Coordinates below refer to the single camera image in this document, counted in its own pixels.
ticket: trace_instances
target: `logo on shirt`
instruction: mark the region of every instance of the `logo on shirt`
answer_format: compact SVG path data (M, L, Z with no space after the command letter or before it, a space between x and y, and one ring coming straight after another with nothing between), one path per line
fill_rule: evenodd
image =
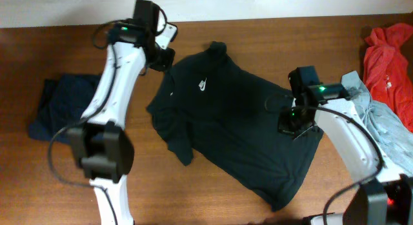
M207 78L205 77L205 81L202 80L202 81L199 83L198 86L199 86L199 89L200 89L201 91L204 91L206 85L207 85Z

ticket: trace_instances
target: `red garment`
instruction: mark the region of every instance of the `red garment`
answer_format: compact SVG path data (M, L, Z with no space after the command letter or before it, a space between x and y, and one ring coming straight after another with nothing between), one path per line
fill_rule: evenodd
M375 28L365 41L363 82L374 100L387 104L406 128L413 132L413 86L407 76L407 60L400 46L413 34L413 26L395 24Z

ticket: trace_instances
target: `clothing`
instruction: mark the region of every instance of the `clothing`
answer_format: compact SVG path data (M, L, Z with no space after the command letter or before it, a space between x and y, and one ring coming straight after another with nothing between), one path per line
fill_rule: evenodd
M363 82L374 100L385 103L413 132L413 85L407 76L407 60L400 46L413 34L413 26L395 24L375 28L366 42Z
M349 92L361 120L380 148L407 175L413 176L413 133L386 104L372 100L356 71L344 75L341 84Z
M49 141L62 127L80 119L92 100L101 76L65 74L45 80L36 120L28 127L32 139ZM57 141L68 144L64 135Z
M224 43L177 63L147 110L168 149L190 164L192 148L280 210L307 174L323 132L300 138L278 133L278 113L292 105L289 90L234 64Z

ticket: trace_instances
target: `dark green shirt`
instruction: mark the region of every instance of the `dark green shirt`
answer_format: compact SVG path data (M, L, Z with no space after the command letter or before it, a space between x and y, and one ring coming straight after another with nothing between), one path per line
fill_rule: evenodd
M289 90L241 70L224 43L178 62L165 74L147 110L153 125L184 164L192 148L261 196L274 211L303 183L323 132L299 138L277 131L278 111L292 105Z

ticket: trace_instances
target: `light blue cloth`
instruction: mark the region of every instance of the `light blue cloth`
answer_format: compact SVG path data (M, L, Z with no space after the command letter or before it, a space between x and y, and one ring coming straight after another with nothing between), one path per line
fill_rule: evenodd
M344 75L341 84L347 89L361 120L380 148L406 171L406 175L413 176L413 133L386 104L372 100L356 71Z

